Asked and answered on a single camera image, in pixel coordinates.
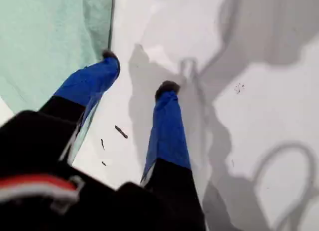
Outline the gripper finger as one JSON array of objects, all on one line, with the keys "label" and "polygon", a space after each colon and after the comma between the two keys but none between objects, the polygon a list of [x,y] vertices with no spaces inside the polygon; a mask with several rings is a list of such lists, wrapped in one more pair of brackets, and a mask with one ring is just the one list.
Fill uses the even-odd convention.
[{"label": "gripper finger", "polygon": [[120,75],[120,62],[109,51],[102,52],[102,60],[77,70],[55,91],[39,112],[63,121],[75,123],[77,129],[72,134],[77,138],[83,124],[103,94]]},{"label": "gripper finger", "polygon": [[191,170],[177,97],[179,89],[177,83],[164,81],[155,93],[141,185],[164,205],[164,230],[203,231],[205,218]]}]

